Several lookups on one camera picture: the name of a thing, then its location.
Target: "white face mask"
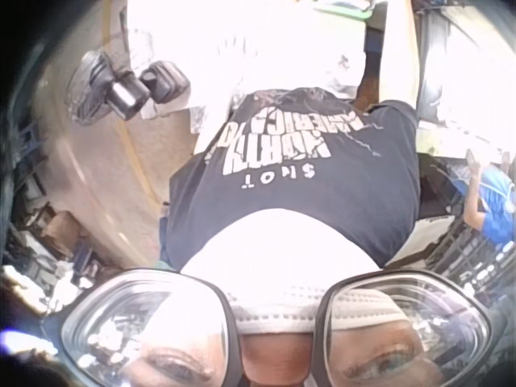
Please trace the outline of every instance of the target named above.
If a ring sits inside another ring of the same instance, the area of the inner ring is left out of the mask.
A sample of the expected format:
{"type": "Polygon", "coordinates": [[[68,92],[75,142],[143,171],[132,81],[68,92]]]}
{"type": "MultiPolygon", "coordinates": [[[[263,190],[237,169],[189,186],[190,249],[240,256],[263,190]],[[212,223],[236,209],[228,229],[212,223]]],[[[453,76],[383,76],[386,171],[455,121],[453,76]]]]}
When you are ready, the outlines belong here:
{"type": "MultiPolygon", "coordinates": [[[[257,334],[312,332],[330,286],[378,269],[326,224],[293,211],[262,210],[218,233],[181,272],[217,285],[227,295],[239,332],[257,334]]],[[[367,306],[373,312],[391,308],[395,313],[381,320],[364,316],[355,324],[405,319],[396,317],[399,308],[390,298],[375,297],[377,302],[367,306]]],[[[345,302],[344,309],[363,312],[360,299],[345,302]]]]}

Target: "navy t-shirt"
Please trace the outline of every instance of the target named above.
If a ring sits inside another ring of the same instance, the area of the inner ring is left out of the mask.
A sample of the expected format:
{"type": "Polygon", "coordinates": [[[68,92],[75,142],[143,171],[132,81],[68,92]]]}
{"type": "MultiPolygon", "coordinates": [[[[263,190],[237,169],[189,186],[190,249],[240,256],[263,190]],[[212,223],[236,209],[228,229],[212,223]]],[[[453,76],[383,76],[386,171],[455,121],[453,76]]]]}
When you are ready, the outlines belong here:
{"type": "Polygon", "coordinates": [[[362,114],[322,89],[248,95],[171,178],[162,259],[181,270],[225,227],[281,208],[333,227],[383,266],[418,215],[416,127],[399,101],[362,114]]]}

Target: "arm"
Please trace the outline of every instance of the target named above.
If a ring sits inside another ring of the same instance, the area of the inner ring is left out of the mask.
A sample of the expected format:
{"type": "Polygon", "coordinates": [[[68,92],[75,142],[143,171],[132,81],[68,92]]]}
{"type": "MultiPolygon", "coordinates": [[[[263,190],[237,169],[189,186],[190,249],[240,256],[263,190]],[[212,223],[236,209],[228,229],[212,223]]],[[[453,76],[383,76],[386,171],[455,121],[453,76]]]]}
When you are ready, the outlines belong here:
{"type": "Polygon", "coordinates": [[[419,90],[418,43],[411,0],[389,0],[380,68],[380,102],[416,107],[419,90]]]}
{"type": "Polygon", "coordinates": [[[482,230],[485,219],[485,214],[478,211],[478,190],[481,185],[481,176],[480,166],[472,168],[468,196],[466,196],[464,203],[464,221],[478,231],[482,230]]]}

